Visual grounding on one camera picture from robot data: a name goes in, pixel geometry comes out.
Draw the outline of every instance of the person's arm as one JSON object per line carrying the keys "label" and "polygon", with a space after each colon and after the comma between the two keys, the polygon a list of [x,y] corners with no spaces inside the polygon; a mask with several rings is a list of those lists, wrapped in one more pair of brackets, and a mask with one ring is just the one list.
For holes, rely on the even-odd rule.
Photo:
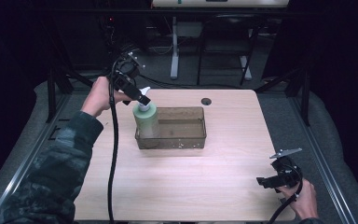
{"label": "person's arm", "polygon": [[[296,186],[292,188],[279,187],[278,190],[282,192],[286,199],[290,198],[298,188]],[[307,180],[303,179],[303,187],[296,198],[296,200],[290,203],[292,209],[301,218],[300,224],[322,224],[319,219],[317,203],[316,203],[316,191],[315,187]]]}
{"label": "person's arm", "polygon": [[[116,103],[123,100],[130,98],[115,91]],[[4,204],[0,223],[73,222],[74,200],[89,168],[93,144],[103,130],[96,117],[108,108],[108,80],[100,77],[81,111],[34,160],[29,174]]]}

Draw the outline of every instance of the human hand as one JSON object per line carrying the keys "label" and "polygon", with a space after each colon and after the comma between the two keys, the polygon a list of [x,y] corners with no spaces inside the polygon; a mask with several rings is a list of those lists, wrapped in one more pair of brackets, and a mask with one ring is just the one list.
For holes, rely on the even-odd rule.
{"label": "human hand", "polygon": [[[114,96],[115,104],[121,101],[131,101],[131,98],[123,92],[114,91]],[[96,118],[109,108],[109,80],[107,77],[98,77],[80,110]]]}
{"label": "human hand", "polygon": [[[296,193],[298,185],[299,183],[290,189],[278,187],[277,190],[282,192],[286,199],[289,199]],[[290,206],[301,219],[318,217],[315,187],[308,180],[303,179],[302,190],[296,200],[290,203]]]}

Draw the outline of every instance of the dark background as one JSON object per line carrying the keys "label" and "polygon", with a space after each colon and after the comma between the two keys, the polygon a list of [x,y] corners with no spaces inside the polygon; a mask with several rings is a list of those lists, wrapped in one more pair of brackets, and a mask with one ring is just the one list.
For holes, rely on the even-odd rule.
{"label": "dark background", "polygon": [[[39,4],[68,7],[66,2],[69,1],[41,1]],[[94,3],[78,1],[74,7],[103,7]],[[0,168],[33,110],[34,87],[47,80],[51,68],[58,64],[103,70],[117,50],[117,46],[106,45],[106,36],[96,25],[101,22],[100,18],[44,17],[44,24],[48,24],[44,26],[38,15],[24,11],[30,4],[30,1],[20,0],[0,1]],[[145,5],[146,1],[131,7]],[[358,181],[358,2],[292,0],[288,10],[304,8],[329,9],[330,16],[313,21],[284,20],[264,77],[282,76],[299,66],[303,56],[314,50],[310,47],[312,41],[318,36],[323,37],[309,70],[310,88],[324,101],[335,122],[345,162]],[[145,20],[142,16],[134,19],[122,26],[119,35],[130,34],[133,42],[141,47],[145,45],[145,39],[140,37],[145,24],[140,21]],[[123,20],[118,19],[117,27],[120,23],[122,25]]]}

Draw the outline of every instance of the wooden table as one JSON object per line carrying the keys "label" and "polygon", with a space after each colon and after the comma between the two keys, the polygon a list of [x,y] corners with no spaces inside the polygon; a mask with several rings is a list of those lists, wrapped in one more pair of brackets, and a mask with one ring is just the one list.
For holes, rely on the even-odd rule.
{"label": "wooden table", "polygon": [[154,7],[286,7],[289,0],[153,0]]}
{"label": "wooden table", "polygon": [[[276,172],[274,148],[256,94],[246,90],[151,90],[158,107],[203,106],[207,138],[203,149],[139,149],[129,106],[117,105],[119,144],[113,186],[115,220],[269,220],[281,194],[256,178]],[[202,105],[209,98],[211,105]],[[110,111],[95,143],[76,219],[107,220],[107,183],[114,133]],[[294,219],[290,208],[278,220]]]}

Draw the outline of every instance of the camouflage sleeve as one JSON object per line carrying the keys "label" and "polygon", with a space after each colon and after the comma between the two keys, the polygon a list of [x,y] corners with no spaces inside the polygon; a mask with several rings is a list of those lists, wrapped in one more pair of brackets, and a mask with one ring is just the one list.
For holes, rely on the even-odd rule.
{"label": "camouflage sleeve", "polygon": [[306,218],[301,220],[298,224],[324,224],[319,218]]}
{"label": "camouflage sleeve", "polygon": [[76,112],[54,144],[35,159],[28,175],[9,197],[0,223],[72,223],[74,200],[90,165],[92,147],[103,125]]}

